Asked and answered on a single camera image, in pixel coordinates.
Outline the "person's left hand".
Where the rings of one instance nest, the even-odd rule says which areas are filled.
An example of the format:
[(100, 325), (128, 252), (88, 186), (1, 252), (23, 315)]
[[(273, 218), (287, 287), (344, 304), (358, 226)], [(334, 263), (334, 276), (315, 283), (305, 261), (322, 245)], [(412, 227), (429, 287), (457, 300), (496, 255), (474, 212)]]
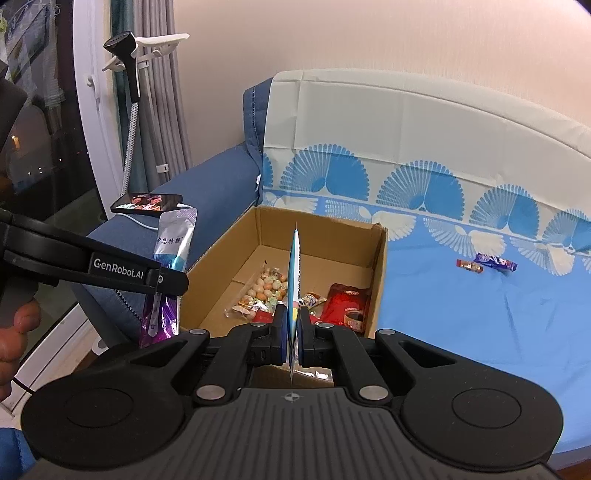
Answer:
[(13, 324), (1, 329), (0, 336), (0, 401), (11, 394), (11, 382), (19, 368), (19, 361), (27, 347), (27, 335), (41, 321), (38, 302), (33, 299), (15, 313)]

